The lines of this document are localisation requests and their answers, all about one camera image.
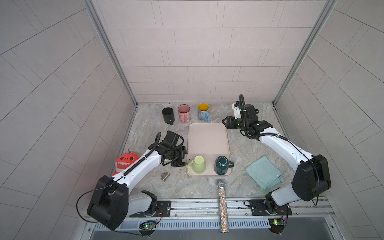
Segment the blue cartoon mug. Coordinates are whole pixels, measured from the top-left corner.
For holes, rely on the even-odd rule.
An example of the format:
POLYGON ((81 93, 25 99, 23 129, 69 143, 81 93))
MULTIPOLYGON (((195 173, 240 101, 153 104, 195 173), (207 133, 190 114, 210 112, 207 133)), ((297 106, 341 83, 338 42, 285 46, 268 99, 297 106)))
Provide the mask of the blue cartoon mug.
POLYGON ((210 122, 211 116, 209 113, 210 106, 206 103, 201 103, 198 105, 198 118, 199 120, 210 122))

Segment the light green mug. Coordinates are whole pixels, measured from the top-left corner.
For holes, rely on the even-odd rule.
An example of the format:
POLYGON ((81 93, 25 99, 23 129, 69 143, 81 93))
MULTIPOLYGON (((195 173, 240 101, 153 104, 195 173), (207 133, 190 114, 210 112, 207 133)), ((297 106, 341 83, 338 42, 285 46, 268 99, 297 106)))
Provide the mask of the light green mug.
POLYGON ((202 156, 196 156, 187 164, 187 169, 191 169, 195 174, 203 174, 206 170, 206 162, 202 156))

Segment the black mug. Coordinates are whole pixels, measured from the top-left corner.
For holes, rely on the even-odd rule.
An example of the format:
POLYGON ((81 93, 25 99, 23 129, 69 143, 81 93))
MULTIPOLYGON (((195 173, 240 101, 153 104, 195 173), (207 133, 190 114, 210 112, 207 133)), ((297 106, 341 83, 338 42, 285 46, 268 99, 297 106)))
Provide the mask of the black mug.
POLYGON ((174 110, 170 107, 164 108, 162 110, 162 115, 164 122, 168 125, 173 125, 175 121, 175 116, 174 116, 174 110))

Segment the pink cartoon mug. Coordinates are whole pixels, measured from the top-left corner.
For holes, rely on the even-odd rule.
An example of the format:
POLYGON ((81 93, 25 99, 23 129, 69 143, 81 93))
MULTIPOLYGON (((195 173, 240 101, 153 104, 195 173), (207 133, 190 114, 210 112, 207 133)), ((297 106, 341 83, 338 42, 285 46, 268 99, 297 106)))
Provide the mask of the pink cartoon mug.
POLYGON ((179 120, 181 123, 188 123, 191 120, 191 108, 189 105, 183 104, 178 107, 179 120))

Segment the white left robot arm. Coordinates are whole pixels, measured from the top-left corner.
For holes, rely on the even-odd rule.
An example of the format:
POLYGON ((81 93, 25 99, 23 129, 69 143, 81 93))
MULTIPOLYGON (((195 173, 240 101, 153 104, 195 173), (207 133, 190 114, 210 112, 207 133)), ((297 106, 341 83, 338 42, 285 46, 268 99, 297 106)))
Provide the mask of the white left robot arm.
POLYGON ((148 150, 116 175, 101 177, 94 190, 91 190, 87 214, 93 223, 100 223, 110 230, 117 229, 128 216, 143 214, 151 217, 159 213, 157 196, 141 191, 132 195, 132 189, 154 168, 171 165, 185 166, 187 148, 184 138, 172 131, 167 131, 165 138, 157 133, 155 142, 148 150))

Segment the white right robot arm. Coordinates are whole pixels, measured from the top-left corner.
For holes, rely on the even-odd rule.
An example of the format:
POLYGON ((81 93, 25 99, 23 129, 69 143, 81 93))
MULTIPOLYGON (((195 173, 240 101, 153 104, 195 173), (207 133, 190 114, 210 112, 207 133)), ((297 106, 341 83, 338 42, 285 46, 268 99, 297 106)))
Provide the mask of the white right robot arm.
POLYGON ((227 129, 240 130, 250 140, 260 141, 278 153, 295 171, 290 184, 266 195, 265 208, 270 215, 281 206, 303 200, 309 202, 331 188, 327 159, 314 156, 281 135, 272 124, 258 119, 258 110, 243 99, 232 104, 234 116, 223 119, 227 129))

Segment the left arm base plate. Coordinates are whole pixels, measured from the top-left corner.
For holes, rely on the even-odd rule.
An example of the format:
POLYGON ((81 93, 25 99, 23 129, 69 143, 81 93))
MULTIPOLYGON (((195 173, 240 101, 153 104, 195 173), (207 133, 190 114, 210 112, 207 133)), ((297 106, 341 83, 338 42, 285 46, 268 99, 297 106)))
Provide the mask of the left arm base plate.
POLYGON ((144 212, 128 213, 130 218, 154 218, 159 215, 163 217, 169 217, 171 211, 171 201, 155 201, 151 202, 149 208, 144 212))

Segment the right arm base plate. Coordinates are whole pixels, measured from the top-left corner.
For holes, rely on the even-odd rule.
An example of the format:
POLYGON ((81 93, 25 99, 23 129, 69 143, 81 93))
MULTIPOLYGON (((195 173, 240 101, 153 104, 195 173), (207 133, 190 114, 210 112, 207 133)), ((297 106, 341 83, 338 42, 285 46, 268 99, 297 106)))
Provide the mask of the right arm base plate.
POLYGON ((252 212, 252 216, 282 216, 292 215, 292 210, 289 204, 278 206, 275 203, 267 204, 265 199, 263 200, 249 200, 246 204, 252 212))

